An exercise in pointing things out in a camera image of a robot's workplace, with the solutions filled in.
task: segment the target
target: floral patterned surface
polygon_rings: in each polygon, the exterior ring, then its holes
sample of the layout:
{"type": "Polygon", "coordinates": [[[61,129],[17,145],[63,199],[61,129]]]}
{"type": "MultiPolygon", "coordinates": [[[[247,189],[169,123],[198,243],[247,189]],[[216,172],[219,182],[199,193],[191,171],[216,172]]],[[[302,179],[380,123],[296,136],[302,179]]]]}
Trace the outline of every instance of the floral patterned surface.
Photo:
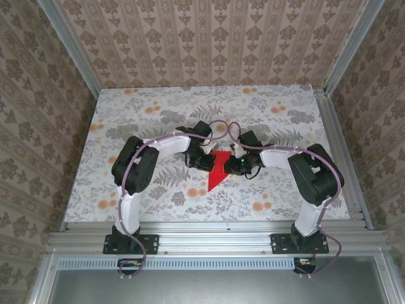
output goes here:
{"type": "MultiPolygon", "coordinates": [[[[219,118],[239,122],[244,132],[253,130],[263,144],[306,147],[320,143],[329,150],[310,85],[105,89],[65,221],[115,220],[118,195],[111,166],[128,137],[155,138],[181,125],[193,127],[199,120],[219,118]]],[[[213,125],[215,137],[224,131],[224,125],[213,125]]],[[[226,137],[216,148],[230,150],[231,143],[226,137]]],[[[253,180],[228,176],[208,192],[208,173],[187,168],[179,153],[157,164],[142,197],[140,219],[293,220],[302,202],[291,172],[277,168],[262,169],[253,180]]],[[[348,218],[343,197],[326,217],[348,218]]]]}

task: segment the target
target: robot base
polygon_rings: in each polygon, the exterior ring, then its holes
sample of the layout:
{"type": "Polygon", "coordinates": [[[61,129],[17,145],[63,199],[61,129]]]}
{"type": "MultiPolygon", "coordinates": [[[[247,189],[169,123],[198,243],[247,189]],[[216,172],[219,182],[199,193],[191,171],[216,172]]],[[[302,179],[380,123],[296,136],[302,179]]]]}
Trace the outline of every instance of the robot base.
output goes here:
{"type": "MultiPolygon", "coordinates": [[[[140,228],[133,234],[145,247],[148,255],[157,255],[159,249],[158,234],[139,234],[140,228]]],[[[108,234],[104,241],[105,255],[141,255],[142,249],[128,236],[122,234],[113,226],[113,233],[108,234]]]]}
{"type": "Polygon", "coordinates": [[[276,233],[270,236],[271,249],[274,255],[286,253],[329,253],[327,237],[317,231],[311,236],[302,236],[294,224],[291,233],[276,233]]]}
{"type": "Polygon", "coordinates": [[[121,272],[127,276],[132,275],[135,273],[136,270],[139,269],[139,266],[142,263],[141,258],[121,258],[117,261],[116,266],[117,268],[120,268],[121,264],[123,268],[125,267],[126,269],[123,269],[121,272]]]}
{"type": "Polygon", "coordinates": [[[294,265],[296,274],[312,274],[316,268],[316,258],[295,258],[294,265]]]}

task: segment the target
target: wall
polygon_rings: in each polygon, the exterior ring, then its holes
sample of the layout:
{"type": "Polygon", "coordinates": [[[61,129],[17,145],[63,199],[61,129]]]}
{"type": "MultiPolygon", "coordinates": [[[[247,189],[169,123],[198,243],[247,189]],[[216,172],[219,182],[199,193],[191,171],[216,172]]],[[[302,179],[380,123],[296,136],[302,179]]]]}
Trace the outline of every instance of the wall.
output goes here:
{"type": "Polygon", "coordinates": [[[103,88],[322,86],[366,0],[57,0],[103,88]]]}
{"type": "Polygon", "coordinates": [[[0,303],[29,296],[95,101],[35,1],[0,1],[0,303]]]}
{"type": "Polygon", "coordinates": [[[373,222],[405,275],[405,1],[384,3],[332,99],[373,222]]]}

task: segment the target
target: purple cable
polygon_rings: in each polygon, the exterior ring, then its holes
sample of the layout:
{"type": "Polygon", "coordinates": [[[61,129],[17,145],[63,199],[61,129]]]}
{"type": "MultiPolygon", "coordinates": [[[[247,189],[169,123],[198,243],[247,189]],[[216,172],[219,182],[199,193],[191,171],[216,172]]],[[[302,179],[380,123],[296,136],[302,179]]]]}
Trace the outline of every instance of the purple cable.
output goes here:
{"type": "MultiPolygon", "coordinates": [[[[120,225],[121,225],[122,230],[125,232],[125,234],[126,234],[128,237],[130,237],[131,239],[133,239],[133,240],[140,246],[140,248],[142,249],[142,255],[143,255],[142,263],[140,264],[139,268],[138,268],[132,275],[128,275],[129,278],[131,278],[132,276],[136,276],[136,275],[140,272],[140,270],[143,268],[143,266],[145,265],[145,262],[146,262],[146,250],[145,250],[145,247],[144,247],[144,245],[143,245],[135,236],[133,236],[131,233],[129,233],[129,231],[127,230],[127,228],[124,226],[124,224],[123,224],[123,219],[122,219],[122,211],[121,211],[122,201],[123,201],[124,196],[125,196],[125,183],[127,182],[127,177],[128,177],[129,171],[131,170],[132,165],[134,164],[134,161],[135,161],[135,160],[137,159],[137,157],[139,156],[139,153],[140,153],[143,149],[145,149],[148,145],[153,144],[153,143],[155,143],[155,142],[157,142],[157,141],[162,141],[162,140],[164,140],[164,139],[166,139],[166,138],[171,138],[171,137],[175,137],[175,136],[189,136],[189,137],[196,137],[196,138],[205,139],[205,140],[211,140],[211,141],[217,141],[217,140],[223,139],[223,138],[224,138],[225,136],[227,136],[227,134],[228,134],[228,130],[229,130],[228,123],[227,123],[226,121],[224,121],[224,120],[218,119],[218,120],[213,120],[213,121],[210,123],[210,125],[213,124],[213,123],[215,123],[215,122],[222,122],[223,124],[225,124],[225,125],[227,126],[227,131],[224,133],[224,135],[221,135],[220,137],[213,137],[213,138],[205,137],[205,136],[200,136],[200,135],[197,135],[197,134],[183,133],[183,132],[171,133],[171,134],[163,135],[163,136],[158,137],[158,138],[156,138],[156,139],[152,139],[152,140],[150,140],[150,141],[148,141],[148,142],[145,142],[145,143],[135,152],[135,154],[134,154],[134,156],[132,157],[130,163],[128,164],[128,167],[127,167],[127,169],[125,170],[125,173],[124,173],[124,176],[123,176],[123,179],[122,179],[122,186],[121,186],[121,188],[122,188],[122,195],[121,195],[120,200],[119,200],[119,202],[118,202],[118,219],[120,220],[120,225]]],[[[122,264],[120,265],[120,268],[118,269],[118,272],[121,274],[121,278],[124,278],[124,277],[125,277],[125,274],[122,272],[122,267],[123,267],[124,264],[126,264],[126,263],[122,263],[122,264]]]]}
{"type": "Polygon", "coordinates": [[[326,159],[324,159],[323,157],[317,155],[316,153],[312,152],[312,151],[308,151],[307,149],[302,149],[302,148],[293,148],[293,147],[283,147],[283,146],[270,146],[270,147],[252,147],[252,146],[247,146],[245,144],[241,144],[236,138],[233,137],[233,135],[230,132],[230,127],[231,125],[236,125],[238,126],[239,129],[239,134],[241,133],[241,127],[239,125],[239,123],[237,122],[230,122],[229,123],[229,129],[228,129],[228,133],[230,138],[237,143],[239,146],[242,146],[244,148],[248,148],[248,149],[256,149],[256,150],[283,150],[283,151],[298,151],[298,152],[303,152],[303,153],[307,153],[313,157],[315,157],[316,159],[320,160],[322,163],[324,163],[329,170],[333,173],[333,176],[335,177],[336,181],[337,181],[337,191],[336,194],[333,195],[324,205],[321,211],[321,214],[319,216],[319,219],[316,223],[316,226],[318,228],[318,230],[324,234],[327,238],[330,238],[332,240],[334,240],[337,243],[337,246],[339,247],[336,255],[334,256],[334,258],[330,261],[330,263],[323,267],[321,270],[317,271],[317,272],[313,272],[312,274],[308,274],[306,271],[304,271],[303,269],[300,269],[299,267],[296,267],[298,270],[304,272],[305,274],[311,275],[311,276],[315,276],[317,274],[321,274],[322,272],[324,272],[325,270],[327,270],[330,266],[332,266],[332,264],[336,261],[336,259],[339,257],[340,253],[342,252],[342,244],[335,239],[334,237],[330,236],[329,234],[327,234],[325,231],[323,231],[323,229],[321,228],[321,221],[322,218],[326,212],[327,206],[331,204],[331,202],[333,202],[340,194],[341,190],[342,190],[342,184],[340,183],[340,179],[339,179],[339,175],[337,174],[336,170],[333,168],[333,166],[326,161],[326,159]]]}

